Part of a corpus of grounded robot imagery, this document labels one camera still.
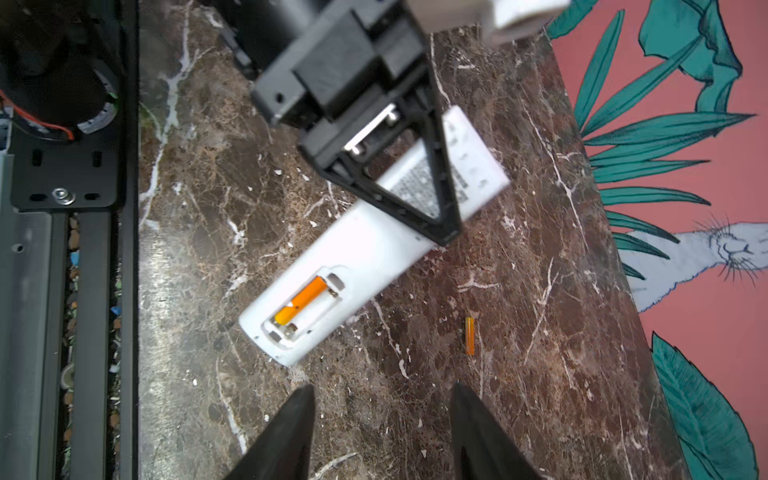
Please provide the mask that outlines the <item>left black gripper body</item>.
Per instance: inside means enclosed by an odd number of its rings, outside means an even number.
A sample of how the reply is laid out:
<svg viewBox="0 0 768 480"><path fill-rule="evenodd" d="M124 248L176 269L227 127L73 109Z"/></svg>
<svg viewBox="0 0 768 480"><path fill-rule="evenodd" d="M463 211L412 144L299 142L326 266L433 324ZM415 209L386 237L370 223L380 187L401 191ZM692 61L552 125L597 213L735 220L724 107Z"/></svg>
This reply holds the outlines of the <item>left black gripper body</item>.
<svg viewBox="0 0 768 480"><path fill-rule="evenodd" d="M220 35L272 125L304 156L375 156L404 132L432 143L426 38L403 1L212 1Z"/></svg>

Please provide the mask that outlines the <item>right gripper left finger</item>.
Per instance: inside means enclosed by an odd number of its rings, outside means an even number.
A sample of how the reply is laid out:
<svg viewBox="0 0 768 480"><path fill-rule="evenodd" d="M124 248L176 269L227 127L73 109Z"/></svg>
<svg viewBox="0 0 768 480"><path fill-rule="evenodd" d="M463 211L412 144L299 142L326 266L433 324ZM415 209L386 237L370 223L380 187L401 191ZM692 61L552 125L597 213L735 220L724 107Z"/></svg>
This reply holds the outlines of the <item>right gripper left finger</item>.
<svg viewBox="0 0 768 480"><path fill-rule="evenodd" d="M315 411L314 387L294 390L224 479L308 479Z"/></svg>

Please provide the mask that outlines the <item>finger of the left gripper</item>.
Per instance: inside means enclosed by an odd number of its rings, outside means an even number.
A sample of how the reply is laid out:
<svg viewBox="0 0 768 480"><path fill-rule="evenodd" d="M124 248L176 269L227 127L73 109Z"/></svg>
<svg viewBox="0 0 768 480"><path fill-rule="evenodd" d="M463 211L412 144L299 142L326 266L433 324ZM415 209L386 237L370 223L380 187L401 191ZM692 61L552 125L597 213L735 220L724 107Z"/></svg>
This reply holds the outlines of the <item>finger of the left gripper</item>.
<svg viewBox="0 0 768 480"><path fill-rule="evenodd" d="M454 240L461 232L461 217L446 147L434 75L427 65L413 72L407 95L410 127L422 140L435 192L438 214L427 228L431 240Z"/></svg>
<svg viewBox="0 0 768 480"><path fill-rule="evenodd" d="M363 147L360 158L344 149L352 139L349 133L332 133L314 129L303 131L299 139L299 150L318 173L331 183L342 187L359 199L386 213L429 240L427 228L431 216L427 212L406 202L404 198L384 187L370 175L369 165L376 162L380 154L396 142L407 130L405 128L377 128L356 144ZM418 134L416 143L424 147ZM452 240L431 240L440 246Z"/></svg>

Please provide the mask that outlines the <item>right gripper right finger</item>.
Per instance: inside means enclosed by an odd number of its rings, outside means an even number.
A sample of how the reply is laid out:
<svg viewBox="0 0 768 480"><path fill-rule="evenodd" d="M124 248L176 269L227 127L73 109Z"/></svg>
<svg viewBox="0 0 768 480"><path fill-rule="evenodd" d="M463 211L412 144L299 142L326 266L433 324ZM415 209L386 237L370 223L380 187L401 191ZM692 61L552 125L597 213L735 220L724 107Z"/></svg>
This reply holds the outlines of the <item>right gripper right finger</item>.
<svg viewBox="0 0 768 480"><path fill-rule="evenodd" d="M453 386L449 417L456 479L541 479L469 386Z"/></svg>

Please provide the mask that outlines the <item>orange battery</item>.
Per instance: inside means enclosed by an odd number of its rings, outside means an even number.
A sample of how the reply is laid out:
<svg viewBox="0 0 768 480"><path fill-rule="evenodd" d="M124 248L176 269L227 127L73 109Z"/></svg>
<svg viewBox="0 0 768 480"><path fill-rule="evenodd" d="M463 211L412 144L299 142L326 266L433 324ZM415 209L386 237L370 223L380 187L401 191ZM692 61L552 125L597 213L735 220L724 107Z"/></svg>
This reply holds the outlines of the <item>orange battery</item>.
<svg viewBox="0 0 768 480"><path fill-rule="evenodd" d="M320 276L315 277L275 314L275 322L281 326L288 325L304 308L327 289L326 281Z"/></svg>
<svg viewBox="0 0 768 480"><path fill-rule="evenodd" d="M475 340L475 319L472 317L465 318L465 351L468 356L474 356L476 350Z"/></svg>

